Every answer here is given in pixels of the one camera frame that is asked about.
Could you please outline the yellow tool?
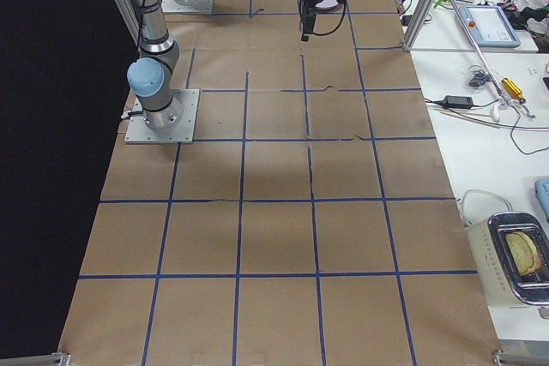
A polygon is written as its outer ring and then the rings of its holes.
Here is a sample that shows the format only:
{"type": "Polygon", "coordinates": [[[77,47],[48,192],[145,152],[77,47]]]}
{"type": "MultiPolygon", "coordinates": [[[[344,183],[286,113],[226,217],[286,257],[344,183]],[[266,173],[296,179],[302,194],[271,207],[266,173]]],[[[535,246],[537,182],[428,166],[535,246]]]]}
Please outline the yellow tool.
{"type": "Polygon", "coordinates": [[[503,78],[501,80],[502,86],[505,92],[519,103],[524,104],[526,102],[522,90],[510,79],[503,78]]]}

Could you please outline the brown paper table cover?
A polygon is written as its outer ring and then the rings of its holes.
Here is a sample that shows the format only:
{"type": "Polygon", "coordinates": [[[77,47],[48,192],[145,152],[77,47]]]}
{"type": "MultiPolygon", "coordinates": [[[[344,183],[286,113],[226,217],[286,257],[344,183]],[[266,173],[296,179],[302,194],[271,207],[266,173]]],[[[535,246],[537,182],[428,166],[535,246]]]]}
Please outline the brown paper table cover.
{"type": "Polygon", "coordinates": [[[488,365],[497,338],[394,0],[168,21],[191,144],[116,140],[74,365],[488,365]]]}

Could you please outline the white toaster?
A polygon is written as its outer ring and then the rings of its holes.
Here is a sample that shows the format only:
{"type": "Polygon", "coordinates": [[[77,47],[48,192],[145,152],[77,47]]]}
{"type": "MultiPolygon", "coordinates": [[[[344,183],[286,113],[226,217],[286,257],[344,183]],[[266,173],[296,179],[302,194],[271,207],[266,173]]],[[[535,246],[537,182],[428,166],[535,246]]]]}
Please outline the white toaster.
{"type": "Polygon", "coordinates": [[[493,308],[536,308],[548,317],[548,238],[540,222],[524,212],[495,213],[465,229],[487,304],[493,308]],[[541,256],[541,268],[521,276],[505,236],[527,234],[541,256]]]}

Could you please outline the toast slice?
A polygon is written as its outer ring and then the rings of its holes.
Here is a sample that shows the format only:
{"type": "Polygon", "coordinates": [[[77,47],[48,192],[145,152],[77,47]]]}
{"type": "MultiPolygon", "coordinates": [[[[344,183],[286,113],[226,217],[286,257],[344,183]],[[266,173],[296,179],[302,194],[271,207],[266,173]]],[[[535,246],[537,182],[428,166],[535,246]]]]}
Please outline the toast slice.
{"type": "Polygon", "coordinates": [[[510,253],[521,276],[529,275],[541,268],[541,256],[532,239],[521,231],[505,236],[510,253]]]}

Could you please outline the black power adapter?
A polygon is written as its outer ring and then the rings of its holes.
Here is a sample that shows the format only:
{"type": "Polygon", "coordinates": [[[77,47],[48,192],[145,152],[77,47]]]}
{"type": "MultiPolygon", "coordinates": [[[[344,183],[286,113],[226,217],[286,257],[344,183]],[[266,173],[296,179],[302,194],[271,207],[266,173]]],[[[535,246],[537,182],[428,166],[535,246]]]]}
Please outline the black power adapter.
{"type": "Polygon", "coordinates": [[[471,97],[468,96],[454,96],[447,95],[442,100],[443,107],[451,109],[471,109],[474,107],[474,102],[471,97]]]}

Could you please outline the long metal rod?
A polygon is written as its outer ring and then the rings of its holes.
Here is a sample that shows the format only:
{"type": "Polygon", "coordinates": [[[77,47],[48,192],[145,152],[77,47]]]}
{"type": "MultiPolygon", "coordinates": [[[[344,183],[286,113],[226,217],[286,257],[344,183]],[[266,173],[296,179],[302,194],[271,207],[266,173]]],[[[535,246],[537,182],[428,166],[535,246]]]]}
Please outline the long metal rod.
{"type": "Polygon", "coordinates": [[[462,29],[484,66],[488,81],[494,86],[503,105],[510,104],[510,98],[502,89],[491,66],[481,50],[482,46],[503,45],[501,40],[509,39],[504,24],[503,12],[497,6],[476,5],[475,0],[449,0],[455,9],[462,29]]]}

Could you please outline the blue teach pendant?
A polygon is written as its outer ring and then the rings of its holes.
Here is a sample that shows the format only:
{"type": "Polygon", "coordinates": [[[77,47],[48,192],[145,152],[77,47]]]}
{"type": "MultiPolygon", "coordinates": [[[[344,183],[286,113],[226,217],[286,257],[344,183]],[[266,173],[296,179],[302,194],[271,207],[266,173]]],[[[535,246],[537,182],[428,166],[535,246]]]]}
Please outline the blue teach pendant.
{"type": "Polygon", "coordinates": [[[521,45],[514,28],[498,6],[459,6],[458,14],[479,46],[516,48],[521,45]]]}

